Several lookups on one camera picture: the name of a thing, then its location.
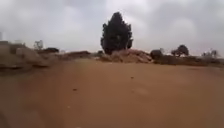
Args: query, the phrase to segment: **sky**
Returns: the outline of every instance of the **sky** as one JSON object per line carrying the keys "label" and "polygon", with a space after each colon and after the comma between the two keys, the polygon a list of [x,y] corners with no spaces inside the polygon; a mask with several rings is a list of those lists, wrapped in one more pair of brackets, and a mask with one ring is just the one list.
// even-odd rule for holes
{"label": "sky", "polygon": [[121,12],[132,25],[133,49],[165,52],[185,44],[190,53],[224,56],[224,0],[0,0],[0,32],[30,47],[101,49],[102,24]]}

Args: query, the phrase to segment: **tree foliage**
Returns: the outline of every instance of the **tree foliage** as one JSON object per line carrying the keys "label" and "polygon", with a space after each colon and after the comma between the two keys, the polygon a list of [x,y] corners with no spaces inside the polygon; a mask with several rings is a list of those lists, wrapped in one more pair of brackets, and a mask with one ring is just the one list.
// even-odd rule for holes
{"label": "tree foliage", "polygon": [[123,21],[120,12],[113,14],[108,24],[103,24],[101,46],[106,54],[132,47],[131,25]]}
{"label": "tree foliage", "polygon": [[181,56],[181,55],[189,56],[189,50],[188,50],[187,46],[180,45],[177,49],[172,50],[171,54],[173,56]]}
{"label": "tree foliage", "polygon": [[34,49],[35,50],[42,50],[43,47],[44,47],[44,43],[43,43],[42,40],[34,42]]}
{"label": "tree foliage", "polygon": [[155,49],[155,50],[152,50],[150,52],[150,56],[152,59],[156,60],[156,59],[160,59],[161,57],[163,57],[163,52],[162,52],[162,49]]}
{"label": "tree foliage", "polygon": [[217,50],[211,50],[210,52],[204,52],[202,57],[204,58],[217,58],[219,56],[219,52]]}
{"label": "tree foliage", "polygon": [[44,53],[59,53],[58,48],[49,47],[43,50]]}

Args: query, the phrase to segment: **dirt road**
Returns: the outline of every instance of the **dirt road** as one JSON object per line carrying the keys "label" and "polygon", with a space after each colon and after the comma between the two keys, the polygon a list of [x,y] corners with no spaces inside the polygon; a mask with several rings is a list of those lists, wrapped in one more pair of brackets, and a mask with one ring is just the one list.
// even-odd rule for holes
{"label": "dirt road", "polygon": [[218,68],[70,61],[0,76],[0,128],[223,128]]}

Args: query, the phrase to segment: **sandy ground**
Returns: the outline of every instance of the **sandy ground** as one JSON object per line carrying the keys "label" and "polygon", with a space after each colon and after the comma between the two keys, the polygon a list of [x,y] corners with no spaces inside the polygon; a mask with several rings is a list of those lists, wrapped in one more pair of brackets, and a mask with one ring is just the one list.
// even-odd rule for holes
{"label": "sandy ground", "polygon": [[0,128],[223,128],[224,70],[70,61],[0,76]]}

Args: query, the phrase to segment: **dirt mound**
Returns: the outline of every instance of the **dirt mound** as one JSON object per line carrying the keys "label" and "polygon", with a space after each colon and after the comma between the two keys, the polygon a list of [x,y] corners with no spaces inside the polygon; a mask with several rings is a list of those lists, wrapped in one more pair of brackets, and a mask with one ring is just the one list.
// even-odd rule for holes
{"label": "dirt mound", "polygon": [[221,66],[224,65],[221,60],[215,58],[201,58],[196,56],[176,57],[164,55],[159,59],[154,60],[155,64],[167,65],[187,65],[187,66]]}
{"label": "dirt mound", "polygon": [[102,55],[100,60],[123,63],[150,63],[152,59],[150,55],[144,51],[129,49],[115,51],[112,55]]}
{"label": "dirt mound", "polygon": [[89,58],[91,56],[91,53],[88,51],[75,51],[75,52],[69,52],[65,54],[64,56],[70,59]]}
{"label": "dirt mound", "polygon": [[0,69],[49,67],[51,60],[48,58],[23,45],[0,44]]}

